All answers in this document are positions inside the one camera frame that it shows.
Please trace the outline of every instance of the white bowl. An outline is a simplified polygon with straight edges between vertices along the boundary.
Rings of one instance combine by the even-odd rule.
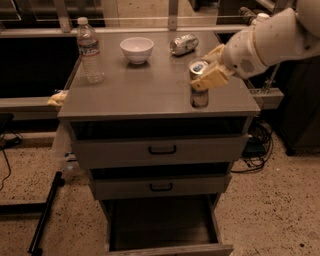
[[[144,63],[151,55],[154,43],[145,37],[131,37],[120,43],[123,54],[134,64]]]

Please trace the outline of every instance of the gray cabinet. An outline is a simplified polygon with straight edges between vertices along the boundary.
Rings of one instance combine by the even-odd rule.
[[[106,255],[232,251],[221,244],[214,207],[260,109],[235,77],[209,91],[206,108],[193,108],[188,64],[219,41],[213,32],[194,32],[199,47],[177,58],[169,42],[183,34],[101,34],[104,82],[89,85],[80,65],[59,113],[109,221]],[[120,42],[133,36],[155,42],[143,65],[121,53]]]

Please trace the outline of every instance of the water bottle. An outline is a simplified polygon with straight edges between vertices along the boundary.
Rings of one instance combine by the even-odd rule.
[[[88,19],[78,19],[77,43],[82,65],[89,83],[100,83],[104,79],[99,50],[99,38],[93,27],[88,24]]]

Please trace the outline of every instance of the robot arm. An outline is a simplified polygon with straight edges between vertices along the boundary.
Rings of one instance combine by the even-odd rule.
[[[228,76],[249,78],[286,60],[300,60],[320,55],[320,1],[300,0],[297,11],[288,8],[236,33],[226,45],[204,56],[210,69],[191,81],[195,89],[225,85]],[[225,79],[208,83],[214,75]]]

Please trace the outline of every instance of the speckled floor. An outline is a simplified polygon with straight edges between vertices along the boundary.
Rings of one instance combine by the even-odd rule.
[[[6,150],[12,174],[0,192],[0,204],[44,202],[56,171],[59,188],[40,247],[44,256],[103,255],[107,221],[89,190],[83,170],[61,169],[52,149],[55,132],[24,133]],[[320,255],[320,154],[288,157],[277,135],[263,171],[233,174],[216,208],[223,244],[232,256]],[[233,170],[243,168],[237,162]],[[0,176],[7,173],[0,157]],[[39,215],[0,217],[0,254],[27,253]]]

